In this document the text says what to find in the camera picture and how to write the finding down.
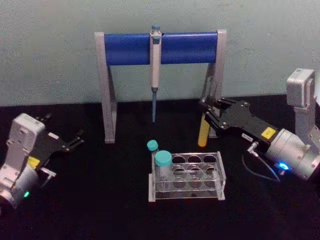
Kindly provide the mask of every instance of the black table surface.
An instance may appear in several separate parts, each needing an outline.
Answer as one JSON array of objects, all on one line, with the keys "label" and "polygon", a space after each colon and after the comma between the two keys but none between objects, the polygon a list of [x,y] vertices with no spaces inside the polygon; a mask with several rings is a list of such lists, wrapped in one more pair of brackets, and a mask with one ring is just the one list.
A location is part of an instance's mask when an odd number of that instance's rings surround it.
[{"label": "black table surface", "polygon": [[[294,131],[295,114],[284,95],[245,97],[257,117]],[[104,143],[100,104],[0,108],[0,163],[12,120],[52,113],[46,128],[65,141],[83,129],[85,143],[47,167],[57,173],[34,189],[7,218],[0,239],[320,239],[316,185],[287,173],[273,183],[247,172],[243,139],[226,136],[197,146],[197,100],[159,101],[156,123],[150,102],[118,104],[115,144]],[[148,140],[172,153],[220,151],[226,172],[225,200],[171,199],[148,202],[151,155]],[[248,165],[264,169],[247,159]]]}]

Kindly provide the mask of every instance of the yellow cylinder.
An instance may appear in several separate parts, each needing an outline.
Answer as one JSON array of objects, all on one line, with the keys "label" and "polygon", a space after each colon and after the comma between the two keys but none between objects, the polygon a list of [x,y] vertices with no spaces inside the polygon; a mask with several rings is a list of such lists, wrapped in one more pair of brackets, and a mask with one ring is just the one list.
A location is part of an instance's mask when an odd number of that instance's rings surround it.
[{"label": "yellow cylinder", "polygon": [[210,131],[210,125],[205,120],[205,115],[203,114],[201,118],[199,138],[198,138],[198,145],[200,147],[205,147],[207,145],[209,131]]}]

